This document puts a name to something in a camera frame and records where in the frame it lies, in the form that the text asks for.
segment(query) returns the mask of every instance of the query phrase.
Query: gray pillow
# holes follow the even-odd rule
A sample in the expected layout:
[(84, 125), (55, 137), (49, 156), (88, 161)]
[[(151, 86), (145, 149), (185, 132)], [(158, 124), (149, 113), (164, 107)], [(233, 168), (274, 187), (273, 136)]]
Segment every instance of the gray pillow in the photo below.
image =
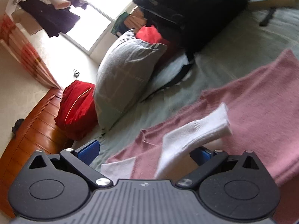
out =
[(166, 51), (163, 44), (136, 39), (127, 31), (107, 51), (94, 90), (98, 122), (108, 131), (143, 93), (155, 64)]

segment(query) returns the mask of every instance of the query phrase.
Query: ridged gray surface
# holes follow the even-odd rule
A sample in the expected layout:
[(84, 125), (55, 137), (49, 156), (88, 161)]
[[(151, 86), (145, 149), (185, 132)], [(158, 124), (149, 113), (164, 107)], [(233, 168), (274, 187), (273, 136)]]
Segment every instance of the ridged gray surface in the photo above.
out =
[[(16, 218), (12, 224), (34, 221)], [(212, 224), (231, 223), (206, 211), (194, 192), (180, 190), (169, 180), (119, 180), (97, 190), (89, 203), (72, 216), (47, 224)], [(256, 222), (273, 224), (270, 219)]]

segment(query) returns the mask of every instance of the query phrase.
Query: window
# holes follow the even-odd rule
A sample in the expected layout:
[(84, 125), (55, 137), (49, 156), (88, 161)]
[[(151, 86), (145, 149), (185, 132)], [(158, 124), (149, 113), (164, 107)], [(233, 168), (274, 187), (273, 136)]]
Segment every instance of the window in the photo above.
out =
[(81, 19), (66, 37), (90, 54), (103, 36), (110, 31), (117, 17), (132, 0), (87, 0), (86, 10), (71, 6), (70, 11)]

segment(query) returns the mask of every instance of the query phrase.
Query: bed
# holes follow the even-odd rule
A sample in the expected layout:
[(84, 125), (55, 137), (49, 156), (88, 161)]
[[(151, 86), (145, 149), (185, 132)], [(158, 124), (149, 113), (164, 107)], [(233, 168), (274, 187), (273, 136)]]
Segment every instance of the bed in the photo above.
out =
[(203, 90), (243, 77), (275, 60), (285, 48), (291, 48), (299, 57), (299, 10), (278, 9), (269, 25), (260, 27), (259, 22), (266, 14), (267, 11), (243, 11), (194, 55), (195, 65), (179, 84), (134, 105), (103, 137), (99, 127), (95, 127), (73, 147), (92, 139), (101, 141), (101, 152), (91, 164), (100, 171), (101, 164), (133, 142), (141, 129), (156, 125), (194, 103)]

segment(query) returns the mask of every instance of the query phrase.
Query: white sock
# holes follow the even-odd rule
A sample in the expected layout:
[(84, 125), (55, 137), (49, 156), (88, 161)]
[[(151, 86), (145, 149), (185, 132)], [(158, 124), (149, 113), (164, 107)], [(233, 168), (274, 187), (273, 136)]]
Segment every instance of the white sock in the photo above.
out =
[(205, 118), (192, 121), (165, 134), (155, 179), (163, 177), (176, 162), (194, 149), (231, 135), (229, 126), (227, 107), (222, 103)]

